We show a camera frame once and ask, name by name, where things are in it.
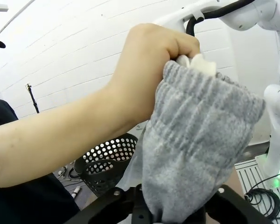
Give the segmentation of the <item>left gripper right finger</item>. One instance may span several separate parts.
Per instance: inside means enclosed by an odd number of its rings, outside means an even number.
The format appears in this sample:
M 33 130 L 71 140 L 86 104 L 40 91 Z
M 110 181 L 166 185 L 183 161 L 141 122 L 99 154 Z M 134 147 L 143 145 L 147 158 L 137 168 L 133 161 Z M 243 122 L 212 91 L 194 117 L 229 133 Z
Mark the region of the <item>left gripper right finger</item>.
M 203 209 L 220 224 L 273 223 L 227 185 L 222 185 Z

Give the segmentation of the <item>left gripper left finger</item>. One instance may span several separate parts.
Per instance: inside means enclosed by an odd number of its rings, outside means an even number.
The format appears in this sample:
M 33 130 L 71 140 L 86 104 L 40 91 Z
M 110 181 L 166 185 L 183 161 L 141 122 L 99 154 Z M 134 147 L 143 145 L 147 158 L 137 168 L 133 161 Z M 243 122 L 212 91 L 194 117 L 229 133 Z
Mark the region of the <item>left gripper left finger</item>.
M 66 223 L 118 224 L 129 215 L 132 216 L 132 224 L 152 223 L 152 214 L 145 203 L 140 184 L 127 191 L 118 187 L 109 189 Z

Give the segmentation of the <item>person's right hand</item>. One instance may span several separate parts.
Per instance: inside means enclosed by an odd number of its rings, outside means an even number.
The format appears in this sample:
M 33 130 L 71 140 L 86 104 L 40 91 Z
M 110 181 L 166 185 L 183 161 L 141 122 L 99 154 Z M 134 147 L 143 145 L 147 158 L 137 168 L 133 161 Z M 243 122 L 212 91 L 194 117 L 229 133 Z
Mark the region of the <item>person's right hand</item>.
M 199 52 L 199 41 L 190 35 L 151 23 L 139 24 L 128 33 L 109 86 L 121 93 L 135 88 L 139 94 L 154 94 L 166 62 Z

